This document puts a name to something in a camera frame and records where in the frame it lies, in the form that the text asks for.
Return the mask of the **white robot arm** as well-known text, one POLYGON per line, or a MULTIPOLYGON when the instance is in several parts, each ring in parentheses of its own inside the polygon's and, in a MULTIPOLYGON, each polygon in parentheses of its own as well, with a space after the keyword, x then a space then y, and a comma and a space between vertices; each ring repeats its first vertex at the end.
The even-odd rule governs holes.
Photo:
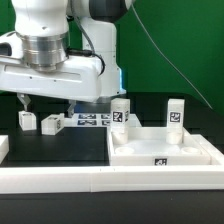
POLYGON ((78 101, 125 92, 115 22, 135 0, 11 0, 15 29, 0 36, 0 91, 78 101))

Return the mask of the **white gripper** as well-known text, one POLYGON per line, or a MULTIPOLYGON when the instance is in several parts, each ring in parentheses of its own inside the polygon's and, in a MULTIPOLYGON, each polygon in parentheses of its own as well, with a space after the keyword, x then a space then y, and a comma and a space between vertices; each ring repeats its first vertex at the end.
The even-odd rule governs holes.
POLYGON ((93 102, 101 94, 101 61, 96 57, 70 56, 53 72, 39 72, 25 66, 19 59, 0 57, 0 90, 16 92, 28 110, 27 94, 68 99, 68 117, 74 115, 77 101, 93 102))

